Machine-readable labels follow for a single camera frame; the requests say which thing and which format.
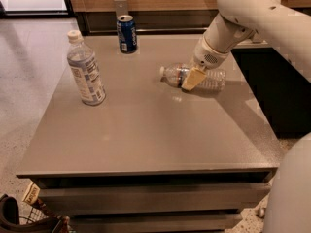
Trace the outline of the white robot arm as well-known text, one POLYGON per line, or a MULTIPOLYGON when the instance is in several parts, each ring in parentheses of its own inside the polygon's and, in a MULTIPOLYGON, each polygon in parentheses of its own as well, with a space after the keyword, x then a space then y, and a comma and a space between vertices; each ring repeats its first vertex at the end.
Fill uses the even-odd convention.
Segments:
MULTIPOLYGON (((182 89, 191 91, 240 42, 259 34, 311 82, 311 16, 281 0, 217 0, 219 13, 195 46, 182 89)), ((273 179, 263 233, 311 233, 311 133, 284 156, 273 179)))

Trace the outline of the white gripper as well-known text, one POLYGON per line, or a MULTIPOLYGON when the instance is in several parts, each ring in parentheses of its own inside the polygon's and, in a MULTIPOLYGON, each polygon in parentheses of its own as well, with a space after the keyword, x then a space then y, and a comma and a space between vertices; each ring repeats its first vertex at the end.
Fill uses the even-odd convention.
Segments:
POLYGON ((201 37, 193 51, 192 59, 189 61, 189 66, 192 68, 183 81, 182 89, 186 91, 193 90, 202 81, 206 79, 206 74, 201 69, 216 69, 227 59, 232 46, 225 50, 214 50, 204 37, 201 37))

